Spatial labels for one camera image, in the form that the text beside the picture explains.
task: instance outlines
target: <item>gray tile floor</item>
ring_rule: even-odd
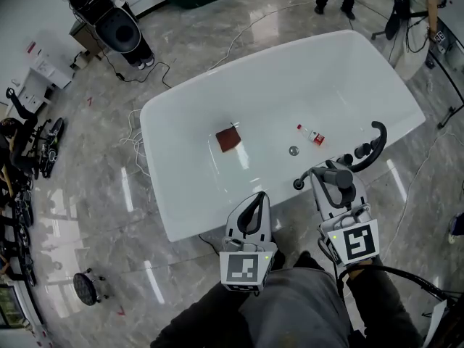
[[[231,40],[252,21],[290,4],[309,2],[246,30],[228,61],[298,38],[350,29],[339,11],[341,0],[330,0],[325,16],[314,14],[314,1],[221,0],[190,11],[166,6],[141,19],[140,25],[158,60],[170,64],[165,80],[175,86],[222,58]],[[392,7],[391,0],[359,1],[384,15]],[[385,25],[383,17],[360,4],[354,12],[354,29],[368,38]],[[382,50],[384,40],[378,38],[374,45]],[[126,78],[146,73],[132,71],[116,54],[110,58]],[[122,83],[105,61],[94,60],[64,91],[55,93],[54,106],[45,111],[51,118],[65,117],[67,129],[52,177],[40,179],[34,188],[36,224],[31,237],[39,282],[34,293],[49,330],[63,347],[147,347],[171,318],[218,282],[218,258],[208,245],[198,238],[167,240],[150,178],[136,167],[133,146],[120,143],[129,131],[129,112],[166,90],[161,83],[164,71],[159,66],[142,84]],[[431,93],[428,79],[434,84]],[[464,114],[446,129],[436,129],[447,108],[459,105],[439,68],[422,68],[407,86],[426,122],[390,146],[361,175],[379,221],[381,255],[387,265],[442,288],[463,289],[463,241],[450,246],[447,226],[463,205],[464,148],[454,136],[441,135],[454,133],[464,140]],[[137,114],[131,118],[139,128]],[[331,271],[316,245],[319,217],[311,194],[274,207],[273,217],[275,237],[288,264],[309,249]],[[222,235],[219,230],[205,236],[219,247]],[[72,277],[87,267],[107,277],[113,293],[107,303],[87,307],[77,300]],[[152,275],[158,296],[150,284]],[[413,321],[424,331],[428,320],[421,313],[429,312],[434,300],[414,284],[397,278],[394,282]],[[347,303],[354,325],[362,326],[354,301],[348,297]]]

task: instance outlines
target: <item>marble floor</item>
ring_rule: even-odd
[[[215,64],[251,22],[290,4],[309,3],[269,15],[244,31],[225,62],[299,38],[350,29],[339,11],[341,0],[330,0],[324,16],[313,12],[314,1],[220,0],[189,11],[167,5],[142,18],[140,26],[157,59],[170,65],[166,82],[176,86]],[[358,1],[383,15],[392,8],[391,0]],[[385,25],[382,16],[360,3],[354,13],[353,28],[368,38]],[[382,50],[385,39],[373,44]],[[146,71],[132,71],[118,55],[109,57],[126,78],[144,77]],[[122,83],[106,61],[94,60],[43,111],[67,121],[52,177],[35,184],[36,223],[30,231],[38,276],[33,292],[58,346],[147,347],[173,317],[218,282],[218,257],[206,243],[198,237],[167,240],[150,178],[137,168],[132,144],[120,142],[129,132],[129,112],[167,90],[161,81],[164,71],[157,67],[142,84]],[[432,92],[427,81],[433,83]],[[453,246],[447,242],[448,222],[463,207],[464,147],[444,135],[454,133],[464,141],[462,115],[444,130],[436,129],[459,99],[439,68],[423,67],[407,86],[425,123],[386,149],[361,175],[379,222],[381,256],[387,265],[444,289],[464,289],[463,241]],[[140,127],[137,112],[131,122]],[[309,249],[331,272],[316,245],[319,217],[311,194],[274,207],[273,218],[288,264]],[[222,235],[219,229],[205,237],[219,247]],[[72,277],[87,267],[107,278],[112,290],[108,303],[87,307],[77,300]],[[429,320],[421,313],[429,312],[434,300],[408,281],[393,280],[424,332]],[[347,304],[354,325],[362,326],[350,296]]]

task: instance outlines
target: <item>metal drain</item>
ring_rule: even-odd
[[[297,146],[291,146],[291,147],[289,148],[289,154],[290,154],[291,156],[297,156],[298,153],[299,153],[299,148],[298,148]]]

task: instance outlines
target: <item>white cable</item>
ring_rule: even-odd
[[[427,160],[430,158],[431,150],[433,149],[433,147],[435,146],[435,144],[437,143],[437,141],[438,141],[439,139],[441,139],[442,137],[444,137],[444,136],[454,136],[454,137],[456,138],[456,140],[460,143],[460,145],[461,145],[461,146],[464,146],[464,143],[463,143],[455,134],[453,134],[453,133],[448,133],[448,132],[446,132],[446,133],[443,133],[442,135],[437,136],[437,137],[435,138],[435,141],[432,143],[430,149],[428,150],[427,158],[426,158],[424,161],[422,161],[422,164],[420,164],[420,167],[418,168],[417,173],[414,175],[413,180],[412,180],[411,183],[409,184],[409,187],[407,187],[406,202],[405,202],[405,206],[404,206],[404,208],[403,208],[402,214],[401,214],[401,218],[399,219],[399,222],[398,222],[397,231],[395,232],[393,239],[390,241],[388,247],[386,248],[386,252],[385,252],[384,258],[382,259],[382,262],[384,262],[385,259],[388,257],[390,248],[392,247],[392,244],[393,244],[394,240],[396,240],[396,238],[398,237],[399,229],[401,228],[401,224],[402,224],[402,222],[403,222],[403,219],[405,219],[405,214],[406,214],[406,209],[407,209],[407,203],[409,202],[409,193],[410,193],[410,189],[411,189],[413,183],[415,182],[415,179],[418,177],[419,173],[421,172],[423,166],[425,165],[425,163],[427,162]]]
[[[237,38],[239,38],[241,36],[241,34],[248,30],[250,27],[252,27],[255,23],[258,23],[260,20],[262,20],[263,18],[266,18],[268,15],[272,15],[274,13],[277,13],[277,12],[280,12],[282,10],[285,10],[285,9],[289,9],[289,8],[293,8],[293,7],[300,7],[302,5],[308,5],[308,4],[314,4],[314,1],[307,1],[305,3],[299,3],[299,4],[292,4],[292,5],[288,5],[287,7],[283,7],[283,8],[280,8],[280,9],[277,9],[277,10],[273,10],[272,12],[268,12],[266,14],[264,14],[262,17],[258,18],[257,20],[254,20],[253,22],[251,22],[249,25],[247,25],[242,31],[240,31],[240,33],[232,40],[231,42],[231,45],[229,46],[229,49],[227,50],[227,54],[225,55],[225,57],[223,57],[221,60],[219,60],[218,62],[216,62],[215,65],[211,66],[210,68],[208,68],[208,71],[216,68],[221,62],[225,61],[227,58],[229,58],[229,54],[231,53],[231,50],[232,50],[232,46],[235,44]]]
[[[129,115],[128,115],[128,121],[129,121],[129,135],[127,136],[127,138],[121,138],[119,140],[119,142],[123,142],[123,144],[126,144],[127,142],[132,142],[132,145],[133,145],[133,150],[135,151],[136,153],[136,165],[137,167],[140,169],[140,171],[145,174],[146,176],[150,176],[150,174],[148,174],[143,168],[142,166],[140,166],[140,164],[138,163],[138,156],[142,156],[142,157],[146,157],[145,154],[142,154],[139,150],[140,150],[140,146],[142,144],[144,144],[144,137],[141,136],[140,138],[137,138],[138,136],[140,136],[142,134],[141,131],[139,131],[133,138],[131,138],[132,136],[132,132],[133,132],[133,126],[132,126],[132,123],[131,123],[131,115],[134,113],[134,112],[140,112],[141,109],[133,109],[132,111],[129,112]]]

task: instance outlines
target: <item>black stool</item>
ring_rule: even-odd
[[[101,303],[102,298],[98,295],[95,288],[95,281],[97,278],[90,279],[86,274],[89,274],[92,271],[91,268],[85,271],[85,273],[76,273],[74,279],[75,293],[78,295],[79,299],[85,305],[94,305],[95,303]],[[105,277],[98,277],[99,281],[105,281]]]

